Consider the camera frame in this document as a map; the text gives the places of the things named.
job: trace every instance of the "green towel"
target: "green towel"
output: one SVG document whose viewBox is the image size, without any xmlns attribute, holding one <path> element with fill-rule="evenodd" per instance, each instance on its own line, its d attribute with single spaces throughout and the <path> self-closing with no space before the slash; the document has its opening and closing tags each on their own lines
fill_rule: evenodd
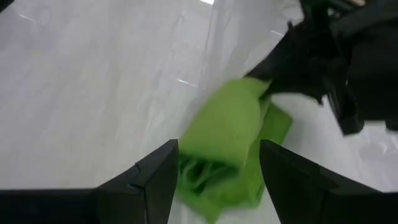
<svg viewBox="0 0 398 224">
<path fill-rule="evenodd" d="M 269 100 L 268 84 L 232 80 L 198 112 L 179 142 L 177 195 L 215 223 L 229 207 L 259 205 L 264 191 L 260 140 L 281 144 L 292 119 Z"/>
</svg>

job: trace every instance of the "robotic hand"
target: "robotic hand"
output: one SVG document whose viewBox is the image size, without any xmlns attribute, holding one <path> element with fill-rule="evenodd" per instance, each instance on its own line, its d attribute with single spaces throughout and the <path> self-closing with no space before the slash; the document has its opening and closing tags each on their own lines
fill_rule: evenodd
<svg viewBox="0 0 398 224">
<path fill-rule="evenodd" d="M 364 121 L 398 130 L 398 1 L 301 0 L 304 20 L 247 76 L 272 83 L 264 96 L 327 95 L 344 135 Z"/>
</svg>

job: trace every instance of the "green cloth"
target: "green cloth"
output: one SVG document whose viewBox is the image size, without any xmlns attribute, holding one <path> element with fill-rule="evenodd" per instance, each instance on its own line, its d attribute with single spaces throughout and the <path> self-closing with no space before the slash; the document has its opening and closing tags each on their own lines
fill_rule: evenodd
<svg viewBox="0 0 398 224">
<path fill-rule="evenodd" d="M 269 100 L 268 84 L 232 80 L 209 98 L 179 141 L 177 195 L 215 223 L 229 207 L 257 207 L 264 191 L 260 140 L 282 144 L 290 116 Z"/>
</svg>

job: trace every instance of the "white table surface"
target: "white table surface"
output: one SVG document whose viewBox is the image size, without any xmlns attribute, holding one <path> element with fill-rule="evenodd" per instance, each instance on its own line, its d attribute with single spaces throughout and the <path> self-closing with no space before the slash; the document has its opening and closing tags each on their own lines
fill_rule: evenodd
<svg viewBox="0 0 398 224">
<path fill-rule="evenodd" d="M 178 138 L 208 95 L 275 46 L 291 0 L 16 0 L 0 14 L 0 189 L 94 187 Z M 284 146 L 379 190 L 398 190 L 397 138 L 343 139 L 330 107 L 275 96 Z M 278 223 L 257 210 L 219 223 Z M 169 223 L 203 223 L 174 201 Z"/>
</svg>

